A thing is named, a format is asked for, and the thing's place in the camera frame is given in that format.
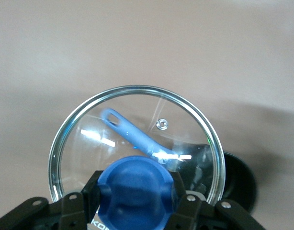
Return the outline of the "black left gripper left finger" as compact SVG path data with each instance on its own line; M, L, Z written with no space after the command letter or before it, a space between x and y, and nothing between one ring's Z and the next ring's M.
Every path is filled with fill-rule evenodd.
M95 171L81 192L72 192L62 199L62 230L86 230L101 201L98 179L103 171Z

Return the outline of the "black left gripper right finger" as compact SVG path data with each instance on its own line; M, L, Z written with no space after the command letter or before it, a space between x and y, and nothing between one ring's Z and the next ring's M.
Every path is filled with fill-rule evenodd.
M198 227L199 210L202 201L196 195L186 193L183 180L178 172L170 172L177 194L176 210L171 214L167 230L195 230Z

